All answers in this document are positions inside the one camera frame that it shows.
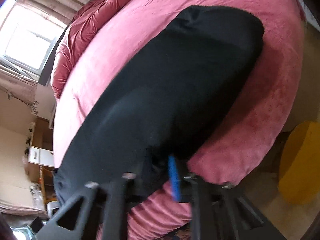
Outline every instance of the yellow object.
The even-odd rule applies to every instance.
[[[279,191],[286,201],[304,204],[320,190],[320,123],[303,122],[282,152]]]

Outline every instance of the pink duvet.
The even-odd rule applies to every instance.
[[[88,46],[67,71],[61,71],[62,76],[59,70],[64,66],[56,65],[52,81],[60,81],[62,91],[54,124],[56,167],[121,68],[189,5],[241,8],[265,26],[264,48],[254,70],[222,124],[189,161],[189,168],[209,182],[237,184],[260,163],[287,119],[300,79],[303,30],[296,0],[129,0],[91,41],[84,41]],[[166,183],[132,209],[129,238],[158,238],[190,218],[188,204],[175,203]]]

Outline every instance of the black metal frame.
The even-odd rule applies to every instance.
[[[192,204],[193,240],[285,240],[238,188],[207,183],[186,170],[180,163],[180,202]],[[95,240],[102,223],[101,240],[127,240],[127,213],[132,203],[142,200],[135,194],[133,179],[119,178],[104,185],[87,183],[34,239]]]

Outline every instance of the bed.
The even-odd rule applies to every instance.
[[[189,169],[212,183],[238,184],[260,163],[289,115],[300,80],[304,16],[297,0],[94,0],[84,6],[58,47],[52,72],[56,167],[121,68],[190,5],[246,10],[262,21],[265,34],[240,95]],[[131,210],[129,238],[159,238],[190,218],[188,204],[172,200],[167,182]]]

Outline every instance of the wooden chair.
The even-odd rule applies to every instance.
[[[53,187],[52,171],[43,166],[40,166],[40,183],[44,207],[47,209],[47,204],[51,201],[57,201],[57,198]]]

